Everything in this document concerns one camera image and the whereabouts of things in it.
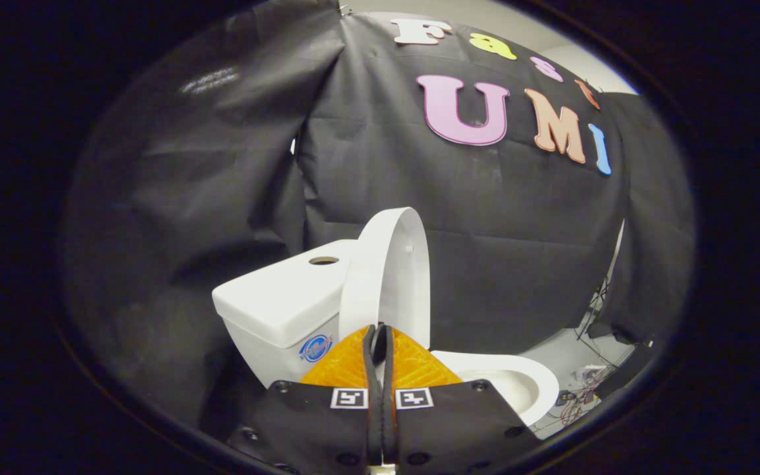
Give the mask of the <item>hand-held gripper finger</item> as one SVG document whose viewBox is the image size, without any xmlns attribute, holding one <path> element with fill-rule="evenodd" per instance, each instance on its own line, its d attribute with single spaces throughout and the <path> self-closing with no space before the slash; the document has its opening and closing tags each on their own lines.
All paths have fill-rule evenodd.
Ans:
<svg viewBox="0 0 760 475">
<path fill-rule="evenodd" d="M 228 445 L 284 474 L 368 474 L 383 460 L 382 390 L 367 325 L 299 381 L 275 381 Z"/>
<path fill-rule="evenodd" d="M 463 381 L 403 332 L 383 325 L 383 456 L 400 474 L 531 469 L 542 442 L 491 379 Z"/>
</svg>

